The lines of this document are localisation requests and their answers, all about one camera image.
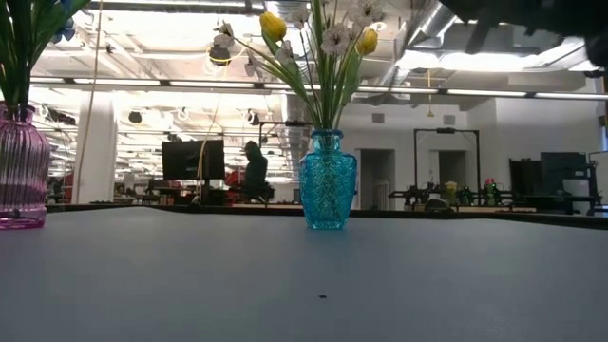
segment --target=gray table surface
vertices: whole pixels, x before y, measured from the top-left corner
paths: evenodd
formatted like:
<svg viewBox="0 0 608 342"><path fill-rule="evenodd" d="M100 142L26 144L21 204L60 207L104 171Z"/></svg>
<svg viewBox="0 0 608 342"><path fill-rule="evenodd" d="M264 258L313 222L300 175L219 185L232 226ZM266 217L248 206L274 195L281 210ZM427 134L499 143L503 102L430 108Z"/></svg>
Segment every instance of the gray table surface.
<svg viewBox="0 0 608 342"><path fill-rule="evenodd" d="M51 214L0 232L0 341L605 342L607 261L608 232L487 219Z"/></svg>

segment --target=computer monitor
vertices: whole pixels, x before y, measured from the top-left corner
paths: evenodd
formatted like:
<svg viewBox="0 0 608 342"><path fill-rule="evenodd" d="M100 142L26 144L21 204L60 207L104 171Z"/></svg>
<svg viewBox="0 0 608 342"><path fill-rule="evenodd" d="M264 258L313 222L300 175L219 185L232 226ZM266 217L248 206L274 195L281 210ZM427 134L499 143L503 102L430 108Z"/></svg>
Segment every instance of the computer monitor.
<svg viewBox="0 0 608 342"><path fill-rule="evenodd" d="M587 164L584 153L579 152L542 152L541 171L544 191L555 194L563 190L563 180L573 180L585 175L583 167Z"/></svg>
<svg viewBox="0 0 608 342"><path fill-rule="evenodd" d="M162 177L165 181L197 180L202 142L163 142ZM223 180L224 141L207 141L202 157L202 178Z"/></svg>

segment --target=vase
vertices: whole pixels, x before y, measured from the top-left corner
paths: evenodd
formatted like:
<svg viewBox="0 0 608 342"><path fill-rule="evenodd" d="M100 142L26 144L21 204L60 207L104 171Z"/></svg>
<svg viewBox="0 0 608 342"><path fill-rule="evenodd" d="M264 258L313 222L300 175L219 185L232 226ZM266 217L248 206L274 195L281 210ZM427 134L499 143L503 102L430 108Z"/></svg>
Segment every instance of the vase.
<svg viewBox="0 0 608 342"><path fill-rule="evenodd" d="M349 219L357 159L340 151L339 130L315 130L314 151L300 161L300 196L311 229L343 229Z"/></svg>
<svg viewBox="0 0 608 342"><path fill-rule="evenodd" d="M34 112L0 102L0 230L45 225L50 145L31 124Z"/></svg>

